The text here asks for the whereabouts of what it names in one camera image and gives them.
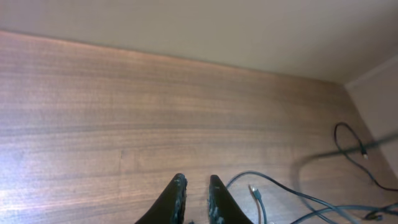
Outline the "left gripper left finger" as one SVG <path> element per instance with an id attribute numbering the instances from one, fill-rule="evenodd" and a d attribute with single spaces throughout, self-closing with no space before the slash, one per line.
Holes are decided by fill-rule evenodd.
<path id="1" fill-rule="evenodd" d="M 187 198 L 187 180 L 176 174 L 151 208 L 136 224 L 182 224 Z"/>

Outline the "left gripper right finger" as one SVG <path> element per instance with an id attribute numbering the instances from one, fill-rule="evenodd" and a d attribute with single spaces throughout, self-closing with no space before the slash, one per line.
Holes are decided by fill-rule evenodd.
<path id="1" fill-rule="evenodd" d="M 252 224 L 217 175 L 210 176 L 208 216 L 211 224 Z"/>

